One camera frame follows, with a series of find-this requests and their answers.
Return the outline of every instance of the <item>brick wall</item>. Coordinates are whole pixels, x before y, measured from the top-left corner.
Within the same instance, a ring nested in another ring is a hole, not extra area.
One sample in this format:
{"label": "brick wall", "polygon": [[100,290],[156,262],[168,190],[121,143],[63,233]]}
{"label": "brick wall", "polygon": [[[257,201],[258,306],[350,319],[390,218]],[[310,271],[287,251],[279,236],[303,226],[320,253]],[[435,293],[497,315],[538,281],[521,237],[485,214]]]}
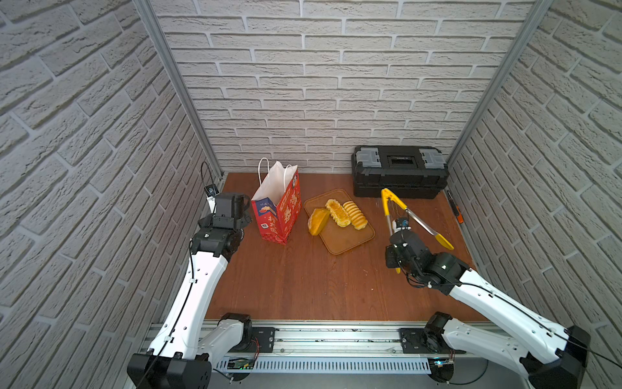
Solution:
{"label": "brick wall", "polygon": [[532,2],[153,0],[226,171],[452,148]]}
{"label": "brick wall", "polygon": [[0,388],[124,380],[204,159],[131,1],[0,2]]}
{"label": "brick wall", "polygon": [[[451,174],[488,277],[622,362],[622,6],[556,0]],[[592,356],[598,388],[622,371]]]}

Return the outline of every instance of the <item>wooden tray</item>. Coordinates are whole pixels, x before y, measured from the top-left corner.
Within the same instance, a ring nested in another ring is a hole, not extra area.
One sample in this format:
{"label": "wooden tray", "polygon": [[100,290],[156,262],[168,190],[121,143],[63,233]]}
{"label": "wooden tray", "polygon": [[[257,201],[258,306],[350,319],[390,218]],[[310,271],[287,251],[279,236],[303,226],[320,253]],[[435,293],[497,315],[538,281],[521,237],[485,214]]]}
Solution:
{"label": "wooden tray", "polygon": [[[352,199],[348,193],[343,189],[333,189],[330,192],[326,192],[319,196],[312,197],[304,203],[307,216],[311,216],[313,210],[316,208],[325,208],[326,201],[329,199],[335,199],[339,201],[339,204],[343,204]],[[357,230],[351,224],[347,227],[339,227],[332,217],[328,218],[326,227],[320,232],[320,238],[324,242],[328,252],[334,255],[344,253],[358,245],[362,245],[368,240],[371,240],[376,236],[376,231],[367,223],[367,227],[362,230]]]}

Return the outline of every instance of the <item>black mounting plate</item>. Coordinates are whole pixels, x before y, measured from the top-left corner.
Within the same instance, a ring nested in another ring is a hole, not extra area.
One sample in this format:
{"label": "black mounting plate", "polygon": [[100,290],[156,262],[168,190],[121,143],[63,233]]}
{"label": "black mounting plate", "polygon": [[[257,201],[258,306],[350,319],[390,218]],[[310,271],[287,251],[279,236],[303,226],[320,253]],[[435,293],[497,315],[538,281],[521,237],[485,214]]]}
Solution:
{"label": "black mounting plate", "polygon": [[[398,332],[404,354],[429,354],[432,352],[425,345],[423,328],[400,328]],[[449,350],[449,346],[443,342],[439,354],[449,354]],[[456,354],[466,354],[466,352],[456,350]]]}
{"label": "black mounting plate", "polygon": [[[276,328],[274,327],[252,327],[251,328],[251,339],[257,338],[259,342],[259,352],[272,352],[274,348],[274,332]],[[251,342],[248,347],[244,350],[229,350],[231,353],[238,352],[246,352],[246,353],[255,353],[257,346],[255,346],[255,342]]]}

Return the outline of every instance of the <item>bread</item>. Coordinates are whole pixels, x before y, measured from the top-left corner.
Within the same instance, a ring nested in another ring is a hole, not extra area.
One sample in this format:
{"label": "bread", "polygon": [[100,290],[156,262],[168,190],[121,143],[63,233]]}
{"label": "bread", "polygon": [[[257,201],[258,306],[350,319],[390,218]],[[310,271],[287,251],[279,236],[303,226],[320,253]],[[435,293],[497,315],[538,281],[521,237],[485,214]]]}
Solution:
{"label": "bread", "polygon": [[325,208],[314,209],[311,217],[309,217],[309,221],[307,222],[307,228],[309,228],[309,233],[313,236],[319,235],[324,227],[326,227],[329,216],[330,212]]}
{"label": "bread", "polygon": [[350,221],[352,225],[357,230],[362,230],[367,227],[367,219],[363,212],[354,204],[353,201],[348,201],[343,203],[343,209],[348,212],[348,216],[350,216]]}
{"label": "bread", "polygon": [[326,202],[326,208],[330,211],[330,215],[339,227],[347,227],[350,225],[350,216],[348,216],[348,212],[339,204],[339,201],[329,199]]}

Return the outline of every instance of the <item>white paper bag handle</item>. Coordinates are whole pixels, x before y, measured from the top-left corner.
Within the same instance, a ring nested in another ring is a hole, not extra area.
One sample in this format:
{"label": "white paper bag handle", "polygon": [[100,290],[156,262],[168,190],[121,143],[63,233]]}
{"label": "white paper bag handle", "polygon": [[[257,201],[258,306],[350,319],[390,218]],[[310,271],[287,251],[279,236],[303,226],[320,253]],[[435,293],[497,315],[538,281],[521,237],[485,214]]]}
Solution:
{"label": "white paper bag handle", "polygon": [[259,160],[259,164],[257,165],[257,176],[259,177],[259,186],[261,186],[261,163],[264,159],[266,160],[266,162],[268,162],[268,174],[270,173],[270,160],[266,157],[263,157],[262,159]]}
{"label": "white paper bag handle", "polygon": [[287,176],[287,168],[288,167],[292,167],[292,165],[285,166],[285,170],[283,171],[283,190],[287,190],[287,184],[285,183],[285,177]]}

